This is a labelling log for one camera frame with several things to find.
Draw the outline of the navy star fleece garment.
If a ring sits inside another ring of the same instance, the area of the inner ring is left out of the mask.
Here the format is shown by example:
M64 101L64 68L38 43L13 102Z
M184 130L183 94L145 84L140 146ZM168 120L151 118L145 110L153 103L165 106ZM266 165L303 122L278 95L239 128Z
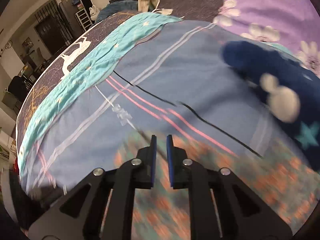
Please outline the navy star fleece garment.
M308 157L319 154L319 78L276 50L231 41L222 58L253 85L281 129Z

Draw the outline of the dark deer print bedsheet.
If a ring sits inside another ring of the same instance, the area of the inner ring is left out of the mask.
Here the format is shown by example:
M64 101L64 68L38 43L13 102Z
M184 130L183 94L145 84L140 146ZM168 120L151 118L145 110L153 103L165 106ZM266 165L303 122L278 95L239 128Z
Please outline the dark deer print bedsheet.
M223 0L160 0L158 9L171 9L172 15L186 20L210 21L218 15ZM73 44L63 52L68 58L57 57L37 79L26 97L16 122L16 146L20 147L29 122L40 103L56 87L63 77L62 67L72 70L84 57L103 41L114 29L123 22L138 14L136 3L112 2L103 13L102 22L93 26L90 31L80 37L84 50Z

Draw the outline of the dark entrance door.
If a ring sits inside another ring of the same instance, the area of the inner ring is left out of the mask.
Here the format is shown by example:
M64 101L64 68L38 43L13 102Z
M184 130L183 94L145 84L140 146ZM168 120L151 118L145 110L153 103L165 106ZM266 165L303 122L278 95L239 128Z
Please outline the dark entrance door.
M69 23L56 0L49 0L34 16L37 20L35 30L52 56L74 41Z

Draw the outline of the teal orange floral garment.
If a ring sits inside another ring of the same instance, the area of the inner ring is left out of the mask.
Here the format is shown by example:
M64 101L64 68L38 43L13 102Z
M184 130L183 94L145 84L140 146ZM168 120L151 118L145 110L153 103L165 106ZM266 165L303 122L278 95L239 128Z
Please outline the teal orange floral garment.
M175 128L113 131L99 134L106 148L103 162L107 169L118 168L133 158L138 149L157 137L156 180L152 190L137 190L133 208L133 239L189 239L188 193L174 190L169 183L166 137L171 134L176 147L183 148L191 159L217 171L230 168L252 189L292 232L297 232L310 217L319 201L319 174L295 154L287 141L275 138L264 157L241 150L231 154L198 134Z

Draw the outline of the purple flower pillow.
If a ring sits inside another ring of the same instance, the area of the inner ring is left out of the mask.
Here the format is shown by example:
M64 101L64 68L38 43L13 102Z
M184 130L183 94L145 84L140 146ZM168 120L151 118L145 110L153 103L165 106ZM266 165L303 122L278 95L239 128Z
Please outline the purple flower pillow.
M283 48L319 75L319 14L310 0L224 0L213 22Z

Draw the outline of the turquoise star blanket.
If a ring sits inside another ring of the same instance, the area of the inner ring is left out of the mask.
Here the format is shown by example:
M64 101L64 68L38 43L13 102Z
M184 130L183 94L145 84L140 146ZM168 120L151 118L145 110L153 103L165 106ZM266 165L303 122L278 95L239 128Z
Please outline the turquoise star blanket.
M29 121L17 157L20 177L27 174L27 157L35 142L46 133L59 113L69 107L83 91L110 74L120 58L130 51L137 41L167 23L180 21L181 19L175 16L151 12L132 16L114 29L66 74L41 102Z

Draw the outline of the blue plaid bed cover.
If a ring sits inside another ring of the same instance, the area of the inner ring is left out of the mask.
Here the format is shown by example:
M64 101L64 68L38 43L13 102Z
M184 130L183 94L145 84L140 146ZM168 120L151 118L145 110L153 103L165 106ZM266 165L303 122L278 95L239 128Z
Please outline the blue plaid bed cover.
M93 169L107 169L99 134L107 129L190 130L228 153L264 157L280 129L249 86L223 61L225 42L240 38L201 21L167 23L83 91L49 125L27 157L22 187L73 187Z

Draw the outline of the white metal rack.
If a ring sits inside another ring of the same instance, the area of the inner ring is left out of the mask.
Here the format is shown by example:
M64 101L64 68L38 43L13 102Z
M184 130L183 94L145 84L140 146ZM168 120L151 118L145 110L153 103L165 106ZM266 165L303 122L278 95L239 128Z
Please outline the white metal rack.
M78 12L76 12L75 17L78 20L81 27L83 28L84 32L88 31L93 26L91 18L85 9L81 9Z

